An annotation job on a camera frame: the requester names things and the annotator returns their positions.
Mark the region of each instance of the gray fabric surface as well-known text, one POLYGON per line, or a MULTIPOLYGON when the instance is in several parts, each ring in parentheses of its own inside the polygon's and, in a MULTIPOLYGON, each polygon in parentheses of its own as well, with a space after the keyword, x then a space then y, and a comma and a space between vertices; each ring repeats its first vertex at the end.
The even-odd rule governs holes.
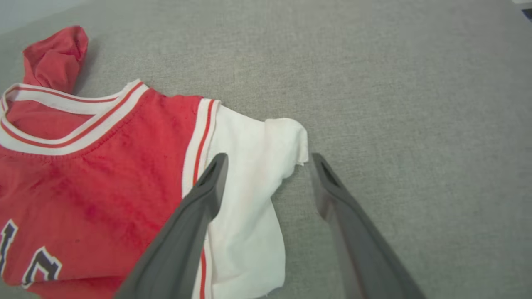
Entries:
MULTIPOLYGON (((428 298, 532 297, 532 24, 510 1, 139 2, 1 35, 0 89, 22 79, 27 44, 80 24, 79 95, 140 78, 296 119, 428 298)), ((273 203, 287 278, 269 298, 340 298, 308 169, 273 203)))

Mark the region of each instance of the red fabric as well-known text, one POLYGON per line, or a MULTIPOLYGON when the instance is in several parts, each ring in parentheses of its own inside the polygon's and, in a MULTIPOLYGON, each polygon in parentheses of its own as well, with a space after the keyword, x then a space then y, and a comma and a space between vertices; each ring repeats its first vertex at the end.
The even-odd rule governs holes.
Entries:
POLYGON ((72 93, 88 44, 83 28, 73 26, 28 46, 22 52, 24 83, 72 93))
MULTIPOLYGON (((0 229, 10 220, 18 227, 4 252, 6 283, 20 285, 45 246, 61 271, 47 282, 39 271, 29 291, 111 298, 181 201, 200 100, 149 89, 98 141, 63 156, 0 147, 0 229)), ((27 110, 27 102, 14 102, 10 111, 14 125, 30 135, 61 137, 85 121, 40 104, 27 110)))

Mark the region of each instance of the red stripe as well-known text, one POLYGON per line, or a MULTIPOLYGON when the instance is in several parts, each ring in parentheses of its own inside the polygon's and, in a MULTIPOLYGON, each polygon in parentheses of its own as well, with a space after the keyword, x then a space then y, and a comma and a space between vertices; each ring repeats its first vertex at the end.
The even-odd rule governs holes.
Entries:
POLYGON ((53 91, 50 91, 50 90, 43 90, 43 89, 38 89, 38 88, 20 87, 20 86, 14 87, 13 89, 9 90, 6 94, 8 94, 10 92, 13 92, 15 90, 27 90, 29 92, 47 93, 47 94, 51 94, 51 95, 54 95, 54 96, 70 99, 72 101, 82 102, 82 103, 105 103, 105 102, 112 102, 115 99, 117 99, 117 98, 114 97, 114 98, 107 98, 107 99, 99 99, 97 101, 88 101, 86 99, 79 99, 79 98, 63 95, 63 94, 56 93, 56 92, 53 92, 53 91))
MULTIPOLYGON (((193 185, 196 184, 198 179, 198 170, 200 168, 200 159, 201 159, 201 153, 203 149, 203 145, 205 144, 205 141, 207 140, 207 135, 209 135, 209 128, 211 126, 211 111, 212 111, 212 105, 214 104, 214 100, 211 100, 209 103, 209 109, 207 110, 207 124, 205 125, 205 131, 203 131, 203 137, 201 139, 201 142, 199 143, 198 152, 196 154, 196 164, 194 165, 194 176, 192 179, 193 185)), ((205 257, 205 249, 201 252, 201 289, 199 290, 199 298, 205 299, 205 281, 207 279, 207 259, 205 257)))
POLYGON ((66 141, 66 142, 63 142, 63 143, 59 143, 59 144, 46 144, 46 143, 40 143, 40 142, 35 142, 35 141, 32 141, 32 140, 28 140, 28 139, 25 139, 25 138, 22 138, 18 135, 16 135, 15 133, 13 133, 12 131, 10 131, 10 129, 8 129, 3 123, 1 123, 2 125, 2 128, 4 128, 4 130, 13 138, 19 140, 19 141, 22 141, 24 143, 27 143, 27 144, 31 144, 31 145, 35 145, 35 146, 40 146, 40 147, 48 147, 48 148, 58 148, 58 147, 63 147, 63 146, 67 146, 69 144, 72 144, 76 141, 78 141, 79 139, 81 139, 83 136, 87 135, 88 133, 90 133, 90 131, 92 131, 94 128, 96 128, 97 126, 99 126, 103 121, 105 121, 109 116, 111 116, 111 114, 113 114, 118 108, 120 108, 128 99, 129 97, 131 96, 131 94, 137 90, 137 88, 139 86, 141 86, 143 83, 142 82, 139 82, 137 85, 135 85, 135 87, 130 90, 126 96, 120 101, 120 103, 118 103, 115 107, 113 107, 113 109, 109 110, 106 114, 103 115, 102 118, 100 118, 99 120, 97 120, 95 123, 91 124, 87 129, 85 129, 83 132, 81 132, 79 135, 75 136, 74 138, 72 138, 71 140, 69 141, 66 141))

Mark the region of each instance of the black object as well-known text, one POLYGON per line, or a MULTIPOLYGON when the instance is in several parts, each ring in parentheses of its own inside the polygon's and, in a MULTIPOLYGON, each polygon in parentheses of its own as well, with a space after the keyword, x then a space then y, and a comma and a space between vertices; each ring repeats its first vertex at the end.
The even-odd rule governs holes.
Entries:
POLYGON ((425 298, 327 161, 312 154, 316 206, 332 230, 347 298, 425 298))
POLYGON ((192 298, 207 225, 220 210, 227 167, 226 154, 214 157, 140 257, 115 299, 192 298))

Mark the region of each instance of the red jersey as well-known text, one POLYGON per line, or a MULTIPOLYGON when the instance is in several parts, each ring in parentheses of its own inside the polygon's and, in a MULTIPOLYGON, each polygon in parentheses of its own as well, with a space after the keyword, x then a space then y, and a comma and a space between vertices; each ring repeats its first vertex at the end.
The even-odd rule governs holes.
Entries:
POLYGON ((201 174, 218 101, 137 80, 101 98, 17 84, 0 105, 3 279, 111 297, 201 174))

